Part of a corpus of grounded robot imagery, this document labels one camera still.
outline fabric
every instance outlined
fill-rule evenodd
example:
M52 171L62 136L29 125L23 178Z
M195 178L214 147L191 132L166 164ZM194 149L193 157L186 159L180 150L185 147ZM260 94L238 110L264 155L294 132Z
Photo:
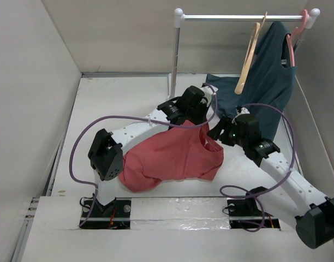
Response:
M219 78L208 75L206 81L218 88L217 115L236 116L236 107L249 103L269 104L283 111L291 97L296 67L290 66L289 50L286 42L288 29L281 22L271 27L258 43L255 62L249 70L241 95L234 93L239 78ZM252 106L251 114L259 119L262 136L273 140L280 121L275 111Z
M183 125L193 124L186 121ZM123 157L119 180L132 192L152 189L164 180L213 180L224 155L223 148L207 136L208 131L208 124L172 128L144 140Z

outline orange wire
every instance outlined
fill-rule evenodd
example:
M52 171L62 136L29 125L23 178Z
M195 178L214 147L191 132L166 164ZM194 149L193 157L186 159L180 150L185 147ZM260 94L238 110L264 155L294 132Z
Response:
M114 209L114 211L113 211L113 213L112 213L112 215L111 215L111 217L110 217L109 228L111 228L111 226L114 224L113 221L112 221L112 219L113 219L114 216L115 216L115 212L116 212L116 210L117 210L117 207L115 207L115 209Z
M274 224L272 223L272 220L271 220L271 216L270 216L270 214L268 213L267 215L269 216L269 219L270 219L271 228L274 228Z

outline white wall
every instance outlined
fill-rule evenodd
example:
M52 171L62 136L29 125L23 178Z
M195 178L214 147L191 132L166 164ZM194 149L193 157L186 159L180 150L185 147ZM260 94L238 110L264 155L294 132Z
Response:
M297 79L303 93L298 85L290 101L289 113L298 127L299 157L305 176L333 196L334 0L309 0L306 8L319 8L321 15L296 56ZM305 99L311 112L299 104Z
M43 2L82 72L171 72L175 8L186 14L296 15L307 0ZM179 72L240 72L251 31L250 22L185 22Z
M45 185L80 76L40 0L0 0L0 262Z

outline pink t-shirt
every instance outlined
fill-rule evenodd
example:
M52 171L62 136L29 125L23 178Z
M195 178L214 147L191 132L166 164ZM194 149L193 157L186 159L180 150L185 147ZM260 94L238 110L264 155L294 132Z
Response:
M193 126L186 121L184 126ZM172 128L139 143L123 157L118 176L132 192L158 186L163 180L201 178L212 181L223 163L223 148L207 136L208 124Z

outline dark teal shirt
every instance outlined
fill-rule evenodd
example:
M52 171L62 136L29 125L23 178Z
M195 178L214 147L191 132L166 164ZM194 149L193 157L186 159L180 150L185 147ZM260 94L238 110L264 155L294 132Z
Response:
M255 49L257 57L248 72L241 95L234 93L239 78L207 75L206 82L218 88L219 117L224 114L235 117L236 107L249 103L264 103L284 110L292 94L296 73L296 67L290 66L286 42L288 33L283 23L272 23ZM249 111L259 119L262 136L273 140L281 116L272 109L259 106L252 106Z

